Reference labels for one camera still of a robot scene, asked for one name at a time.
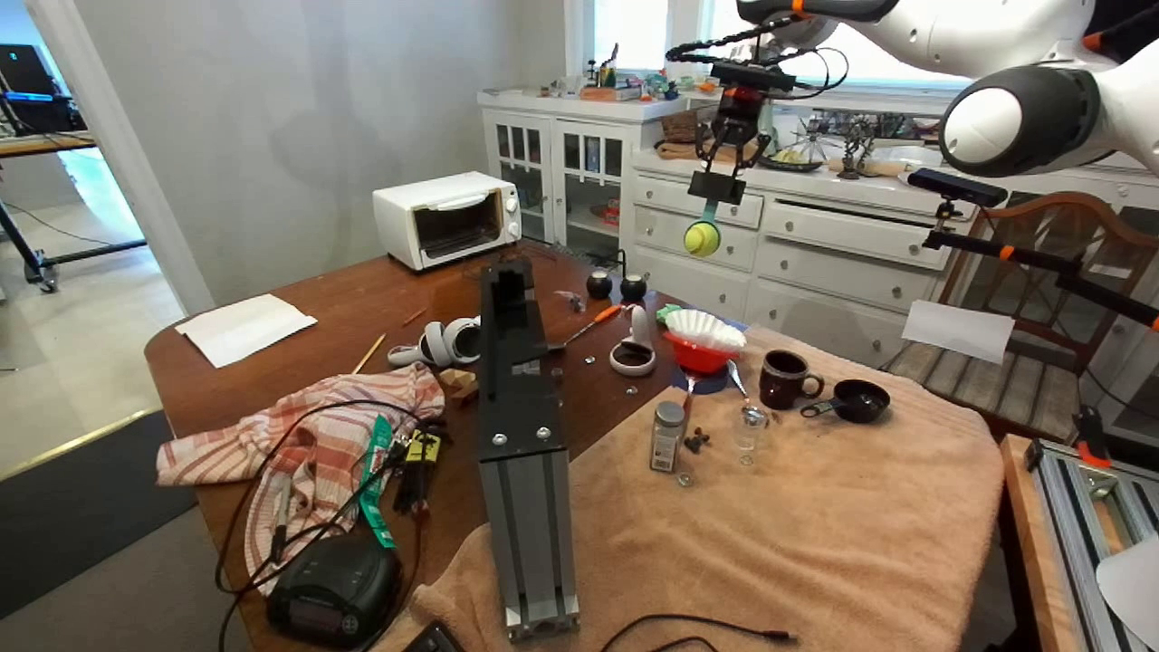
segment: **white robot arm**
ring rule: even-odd
[[[895,56],[974,74],[940,120],[946,161],[1002,177],[1126,152],[1159,175],[1159,39],[1126,60],[1090,49],[1094,0],[738,0],[752,24],[847,20]],[[1119,2],[1102,20],[1159,15]]]

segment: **power adapter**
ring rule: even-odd
[[[400,589],[400,560],[365,531],[316,539],[265,601],[265,616],[289,637],[353,649],[388,626]]]

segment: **white wall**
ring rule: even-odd
[[[190,269],[159,262],[218,303],[375,258],[374,187],[481,166],[478,86],[561,74],[561,0],[27,0],[37,20],[60,2],[175,213],[148,226],[104,147],[146,234],[183,240]]]

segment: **microwave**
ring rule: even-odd
[[[375,187],[374,225],[388,258],[426,270],[517,241],[522,206],[511,179],[470,170]]]

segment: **paper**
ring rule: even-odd
[[[259,298],[196,313],[182,323],[177,334],[183,334],[208,359],[208,364],[219,370],[316,323],[318,317],[298,311],[293,303],[272,293],[259,293]]]
[[[1010,313],[968,311],[952,303],[912,300],[900,336],[950,348],[969,359],[1002,361],[1012,334]]]
[[[1102,596],[1149,649],[1159,649],[1159,534],[1098,563]]]

